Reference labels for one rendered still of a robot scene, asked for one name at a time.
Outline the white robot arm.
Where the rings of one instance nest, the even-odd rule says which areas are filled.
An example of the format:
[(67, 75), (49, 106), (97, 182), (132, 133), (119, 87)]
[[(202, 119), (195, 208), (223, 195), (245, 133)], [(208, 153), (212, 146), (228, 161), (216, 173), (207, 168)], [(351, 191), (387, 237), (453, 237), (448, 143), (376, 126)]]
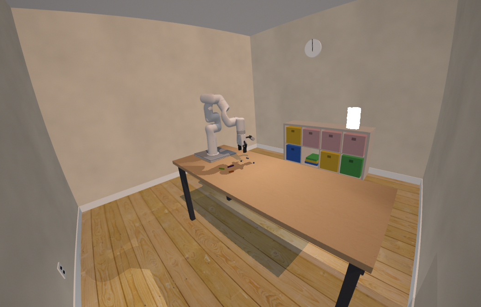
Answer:
[[(228, 103), (222, 95), (215, 94), (201, 94), (200, 101), (204, 103), (204, 113), (206, 122), (214, 122), (213, 124), (206, 125), (206, 140), (208, 144), (208, 156), (218, 155), (217, 138), (215, 132), (221, 131), (221, 119), (224, 125), (227, 127), (236, 126), (237, 134), (245, 134), (245, 119), (244, 118), (228, 118), (226, 112), (229, 109)], [(221, 118), (218, 112), (213, 112), (213, 104), (218, 105), (221, 110)]]

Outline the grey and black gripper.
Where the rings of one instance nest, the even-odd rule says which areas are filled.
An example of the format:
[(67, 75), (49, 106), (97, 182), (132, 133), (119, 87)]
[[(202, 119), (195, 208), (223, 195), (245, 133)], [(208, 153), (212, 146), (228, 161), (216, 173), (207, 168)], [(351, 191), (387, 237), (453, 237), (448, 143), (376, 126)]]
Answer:
[(243, 153), (246, 153), (247, 143), (245, 134), (237, 134), (237, 144), (238, 150), (242, 150), (241, 147), (243, 146)]

